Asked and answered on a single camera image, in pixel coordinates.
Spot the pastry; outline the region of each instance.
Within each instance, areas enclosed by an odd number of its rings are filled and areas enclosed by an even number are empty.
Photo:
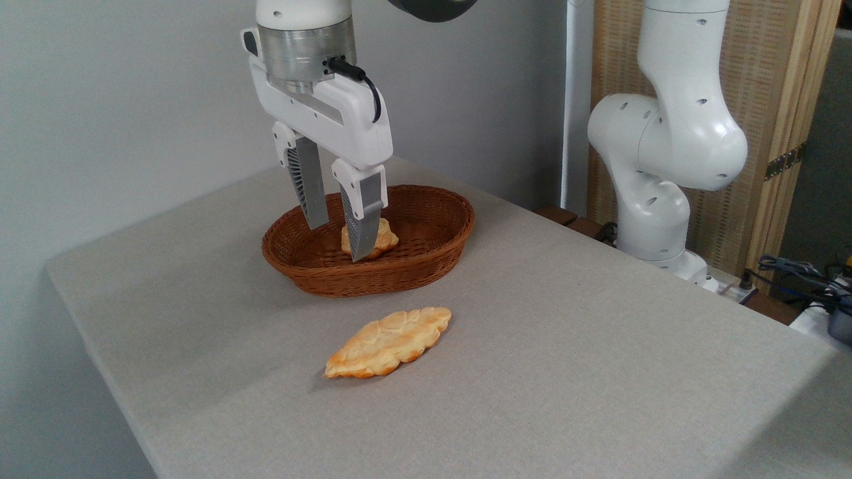
[[[369,378],[390,374],[416,360],[438,341],[452,313],[447,308],[398,311],[367,323],[325,364],[326,378]]]
[[[340,246],[344,253],[352,255],[352,248],[349,247],[349,230],[346,226],[340,232]],[[378,234],[376,235],[376,245],[373,252],[366,256],[366,259],[376,259],[385,251],[394,249],[400,243],[400,238],[390,230],[390,223],[384,218],[378,220]]]

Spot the table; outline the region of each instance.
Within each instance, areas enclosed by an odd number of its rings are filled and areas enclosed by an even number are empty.
[[[315,297],[268,266],[297,204],[283,170],[49,263],[160,477],[852,476],[846,355],[404,160],[388,179],[477,215],[414,291]],[[423,306],[453,319],[419,360],[321,377],[366,322]]]

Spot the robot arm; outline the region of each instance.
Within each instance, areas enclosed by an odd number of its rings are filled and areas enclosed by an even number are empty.
[[[610,95],[589,121],[619,202],[618,248],[701,285],[707,267],[686,251],[689,203],[677,185],[722,189],[746,162],[719,83],[728,4],[645,0],[638,60],[658,97]]]
[[[476,0],[390,0],[426,21],[446,21]],[[394,152],[381,92],[355,66],[351,0],[257,0],[257,27],[242,31],[257,96],[276,123],[279,162],[290,172],[311,229],[328,222],[318,145],[338,159],[353,261],[373,250],[388,205],[383,164]]]

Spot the cable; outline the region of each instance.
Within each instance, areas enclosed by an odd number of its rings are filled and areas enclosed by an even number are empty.
[[[760,274],[755,273],[751,269],[746,269],[745,272],[747,274],[749,274],[750,276],[757,278],[760,281],[763,281],[764,283],[767,283],[770,286],[775,287],[775,288],[779,289],[780,291],[783,291],[787,294],[792,294],[793,296],[809,300],[812,303],[818,303],[826,311],[840,310],[841,312],[843,312],[847,315],[852,315],[852,307],[849,306],[849,301],[848,300],[844,301],[845,295],[842,295],[842,296],[838,295],[836,291],[829,290],[829,291],[826,291],[822,295],[809,294],[809,293],[806,293],[806,292],[801,292],[801,291],[796,291],[796,290],[790,289],[790,288],[788,288],[788,287],[786,287],[786,286],[784,286],[780,283],[777,283],[775,281],[772,281],[769,278],[766,278],[764,276],[761,276]]]
[[[828,275],[823,275],[813,264],[804,261],[791,261],[783,257],[763,255],[758,260],[757,268],[761,271],[779,271],[787,275],[796,276],[800,280],[814,286],[842,290],[852,294],[852,290],[848,286],[835,281],[828,277]]]
[[[373,123],[376,123],[382,117],[382,100],[379,98],[376,85],[367,77],[366,72],[362,68],[358,68],[346,61],[345,56],[333,57],[324,61],[323,65],[327,65],[328,69],[334,73],[340,73],[346,78],[353,79],[356,82],[364,82],[370,87],[373,94],[373,103],[375,104],[376,116],[373,117]]]

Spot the tabletop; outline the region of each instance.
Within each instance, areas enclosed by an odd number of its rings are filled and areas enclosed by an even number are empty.
[[[324,155],[327,191],[331,159]],[[568,228],[393,158],[476,211],[432,285],[329,299],[263,259],[269,170],[48,271],[162,478],[852,476],[852,361]],[[383,378],[322,378],[365,323],[448,307]]]

